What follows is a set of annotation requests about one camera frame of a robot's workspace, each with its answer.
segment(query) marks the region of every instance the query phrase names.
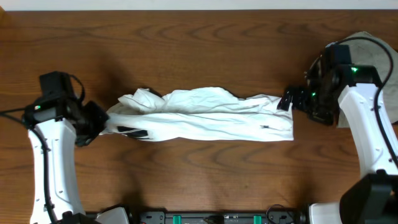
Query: wood grain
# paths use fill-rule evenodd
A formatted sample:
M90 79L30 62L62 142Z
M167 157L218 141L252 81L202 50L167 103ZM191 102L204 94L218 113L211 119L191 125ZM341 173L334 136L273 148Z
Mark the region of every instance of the wood grain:
M281 95L303 83L326 44L362 30L398 48L397 11L9 12L0 26L0 109L32 103L38 76L53 70L77 75L105 108L139 87ZM75 151L81 201L86 210L125 202L176 211L338 200L359 179L350 130L299 112L294 121L291 142L100 136ZM0 161L0 223L27 223L31 148L26 130L4 119Z

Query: beige fabric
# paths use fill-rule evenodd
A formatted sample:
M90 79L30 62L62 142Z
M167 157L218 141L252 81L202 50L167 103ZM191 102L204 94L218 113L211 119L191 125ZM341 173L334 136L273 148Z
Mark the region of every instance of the beige fabric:
M387 47L387 49L389 49L395 68L392 71L389 81L383 88L383 97L388 117L391 123L395 123L398 121L398 53L383 40L378 39L367 32L358 32L349 37L373 38L380 41ZM349 45L350 47L353 63L358 65L374 65L377 68L377 72L380 75L381 81L384 81L390 65L388 57L383 49L367 40L351 40L344 44ZM348 126L349 125L346 116L342 111L340 111L338 127L347 128Z

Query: wire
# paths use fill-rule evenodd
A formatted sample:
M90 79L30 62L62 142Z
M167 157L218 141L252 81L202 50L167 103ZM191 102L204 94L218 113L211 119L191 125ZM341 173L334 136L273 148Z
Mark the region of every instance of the wire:
M397 158L397 155L394 152L394 149L391 146L391 143L390 143L390 140L388 139L386 131L384 130L383 123L382 123L381 118L380 118L379 103L378 103L380 92L384 88L384 86L386 85L388 80L390 79L390 76L391 76L392 71L394 69L394 61L392 60L391 53L390 53L390 51L388 51L386 46L384 46L379 41L371 39L369 37L351 37L351 38L347 38L347 39L338 41L335 44L342 44L344 42L351 41L351 40L367 40L367 41L370 41L370 42L378 45L381 49L383 49L383 51L385 51L385 53L388 56L388 59L389 59L389 62L390 62L390 69L389 69L389 71L387 73L386 79L384 79L384 81L381 83L381 86L379 86L379 88L376 91L376 94L374 95L373 107L374 107L374 114L376 115L376 120L377 120L377 124L379 126L379 129L380 129L381 135L383 136L384 142L386 143L388 151L390 152L391 159L394 161L396 167L398 168L398 158Z
M74 80L76 80L76 82L78 82L79 85L81 86L81 93L80 93L79 101L80 101L80 103L82 103L86 96L85 87L83 86L82 82L76 76L71 75L71 74L69 74L69 76L72 77Z
M267 218L267 220L271 223L271 224L276 224L274 221L272 221L270 218L269 218L269 216L268 216L268 213L272 210L272 208L273 207L275 207L275 206L280 206L281 208L285 208L283 205L280 205L280 204L273 204L273 205L271 205L271 207L269 207L268 209L267 209L267 212L266 212L266 218ZM288 212L288 211L286 211L286 213L292 218L292 220L293 220L293 222L292 223L294 223L294 218L293 218L293 216L290 214L290 212Z
M10 119L12 121L15 121L15 122L25 126L24 123L21 120L13 117L11 115L8 115L6 113L1 112L0 116L3 116L5 118L8 118L8 119ZM42 145L42 150L43 150L43 170L44 170L44 201L45 201L45 207L47 209L47 213L49 214L49 218L50 218L51 224L56 224L57 220L55 218L55 215L53 214L53 208L52 208L52 203L51 203L51 198L50 198L50 190L49 190L49 160L48 160L48 151L47 151L49 148L47 146L47 143L43 139L43 137L35 129L32 128L32 129L30 129L30 131L32 131L37 136L37 138L39 139L39 141L40 141L40 143Z
M0 113L4 114L4 113L17 112L17 111L24 111L24 110L25 110L25 108L16 108L16 109L12 109L12 110L0 111Z

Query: crumpled white fabric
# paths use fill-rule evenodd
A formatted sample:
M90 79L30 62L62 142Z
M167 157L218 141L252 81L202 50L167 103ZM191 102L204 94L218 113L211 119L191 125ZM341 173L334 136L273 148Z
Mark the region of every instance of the crumpled white fabric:
M121 133L144 141L293 140L292 109L277 110L276 96L239 99L218 88L175 90L159 97L147 89L120 97L107 114L102 134Z

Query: green tape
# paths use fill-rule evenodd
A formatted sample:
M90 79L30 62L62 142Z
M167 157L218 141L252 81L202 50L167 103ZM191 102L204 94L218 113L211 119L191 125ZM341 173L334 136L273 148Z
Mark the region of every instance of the green tape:
M254 224L261 224L261 216L260 215L255 215L254 216Z
M173 216L173 224L181 224L181 216L180 215Z

